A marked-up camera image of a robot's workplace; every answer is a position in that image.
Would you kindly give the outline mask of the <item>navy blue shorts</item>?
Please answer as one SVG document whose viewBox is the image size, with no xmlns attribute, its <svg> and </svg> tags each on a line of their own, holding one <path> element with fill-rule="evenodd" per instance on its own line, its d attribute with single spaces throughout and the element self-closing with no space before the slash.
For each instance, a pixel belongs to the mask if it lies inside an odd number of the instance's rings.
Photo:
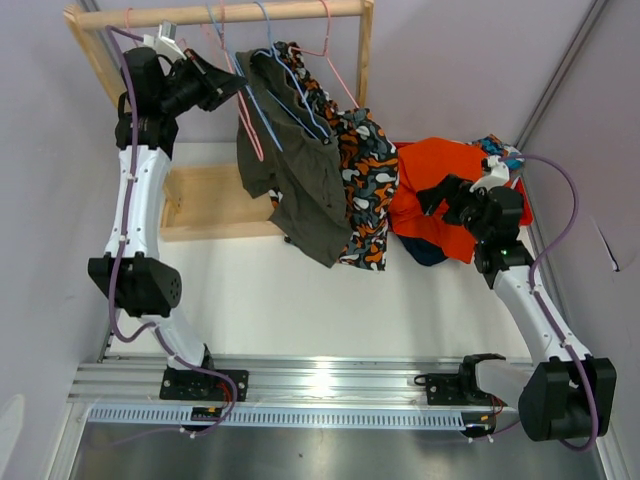
<svg viewBox="0 0 640 480">
<path fill-rule="evenodd" d="M 431 267 L 447 260 L 447 256 L 439 246 L 422 238 L 400 235 L 397 238 L 411 257 L 422 266 Z"/>
</svg>

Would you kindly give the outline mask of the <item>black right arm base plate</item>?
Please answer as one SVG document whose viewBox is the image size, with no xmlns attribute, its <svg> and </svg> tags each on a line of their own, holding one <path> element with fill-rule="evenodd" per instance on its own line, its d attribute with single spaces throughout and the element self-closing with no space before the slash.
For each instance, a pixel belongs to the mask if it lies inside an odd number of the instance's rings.
<svg viewBox="0 0 640 480">
<path fill-rule="evenodd" d="M 419 374 L 413 383 L 424 390 L 430 406 L 502 406 L 497 397 L 472 388 L 461 374 Z"/>
</svg>

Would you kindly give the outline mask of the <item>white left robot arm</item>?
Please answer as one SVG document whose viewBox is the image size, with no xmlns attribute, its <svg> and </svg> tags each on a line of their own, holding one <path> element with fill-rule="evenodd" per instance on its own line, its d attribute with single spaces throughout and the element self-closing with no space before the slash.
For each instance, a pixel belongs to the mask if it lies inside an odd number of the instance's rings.
<svg viewBox="0 0 640 480">
<path fill-rule="evenodd" d="M 115 128 L 119 161 L 116 212 L 104 253 L 88 262 L 88 274 L 108 301 L 113 334 L 123 343 L 154 334 L 167 364 L 186 370 L 182 388 L 197 400 L 216 390 L 205 368 L 208 348 L 182 314 L 180 273 L 160 259 L 159 224 L 165 202 L 178 117 L 197 107 L 211 112 L 235 96 L 246 80 L 221 70 L 188 49 L 161 65 L 164 55 L 137 47 L 120 56 L 126 90 L 118 100 Z"/>
</svg>

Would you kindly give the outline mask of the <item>colourful graphic print shorts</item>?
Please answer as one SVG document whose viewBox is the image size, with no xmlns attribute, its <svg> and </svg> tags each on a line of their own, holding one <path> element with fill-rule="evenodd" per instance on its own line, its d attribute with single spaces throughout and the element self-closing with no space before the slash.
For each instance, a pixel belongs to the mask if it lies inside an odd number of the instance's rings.
<svg viewBox="0 0 640 480">
<path fill-rule="evenodd" d="M 467 142 L 467 145 L 480 149 L 486 157 L 513 157 L 520 154 L 514 146 L 503 142 L 493 134 L 487 135 L 481 139 Z M 522 159 L 506 160 L 507 165 L 511 173 L 518 171 L 522 165 Z"/>
</svg>

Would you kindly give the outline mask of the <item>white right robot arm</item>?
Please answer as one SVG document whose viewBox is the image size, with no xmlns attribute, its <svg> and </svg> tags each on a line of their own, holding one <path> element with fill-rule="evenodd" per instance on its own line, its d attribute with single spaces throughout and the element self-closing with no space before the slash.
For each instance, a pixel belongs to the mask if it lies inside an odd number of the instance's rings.
<svg viewBox="0 0 640 480">
<path fill-rule="evenodd" d="M 533 441 L 557 440 L 574 451 L 591 448 L 609 426 L 617 372 L 570 331 L 519 240 L 523 195 L 508 186 L 476 188 L 455 175 L 416 195 L 422 213 L 461 226 L 475 241 L 474 263 L 515 321 L 534 364 L 526 373 L 498 354 L 468 355 L 458 395 L 479 403 L 491 395 L 516 409 Z"/>
</svg>

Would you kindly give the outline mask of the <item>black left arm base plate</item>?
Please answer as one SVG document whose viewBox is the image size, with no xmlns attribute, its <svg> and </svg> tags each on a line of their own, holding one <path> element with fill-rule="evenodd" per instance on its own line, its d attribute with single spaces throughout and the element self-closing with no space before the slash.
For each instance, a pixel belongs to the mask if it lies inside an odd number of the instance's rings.
<svg viewBox="0 0 640 480">
<path fill-rule="evenodd" d="M 237 400 L 246 400 L 249 386 L 247 370 L 219 370 L 236 385 Z M 159 397 L 162 400 L 213 401 L 221 402 L 232 394 L 228 382 L 193 370 L 177 370 L 167 367 L 160 386 Z"/>
</svg>

